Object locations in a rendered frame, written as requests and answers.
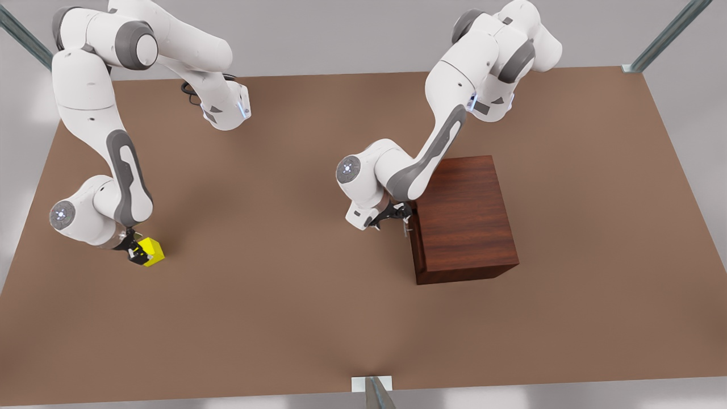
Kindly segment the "dark wooden drawer cabinet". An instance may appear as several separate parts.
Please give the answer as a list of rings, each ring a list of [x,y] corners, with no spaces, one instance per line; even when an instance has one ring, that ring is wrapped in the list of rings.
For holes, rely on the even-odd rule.
[[[495,278],[519,264],[491,156],[441,161],[411,207],[419,285]]]

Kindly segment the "silver frame post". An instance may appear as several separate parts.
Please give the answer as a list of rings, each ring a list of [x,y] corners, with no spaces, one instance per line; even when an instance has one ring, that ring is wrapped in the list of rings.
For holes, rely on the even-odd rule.
[[[392,376],[366,376],[351,378],[353,393],[365,393],[366,409],[396,409],[389,392]]]
[[[13,14],[0,4],[0,27],[44,67],[51,70],[53,54]]]
[[[621,71],[643,73],[711,3],[712,0],[690,0],[633,62],[621,65]]]

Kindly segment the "yellow cube block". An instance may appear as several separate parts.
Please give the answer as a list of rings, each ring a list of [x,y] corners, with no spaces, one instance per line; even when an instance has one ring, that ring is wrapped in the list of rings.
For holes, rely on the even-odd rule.
[[[161,245],[158,241],[146,236],[145,238],[138,241],[139,246],[147,254],[147,260],[143,263],[143,266],[152,266],[156,262],[165,259],[164,252],[162,251]]]

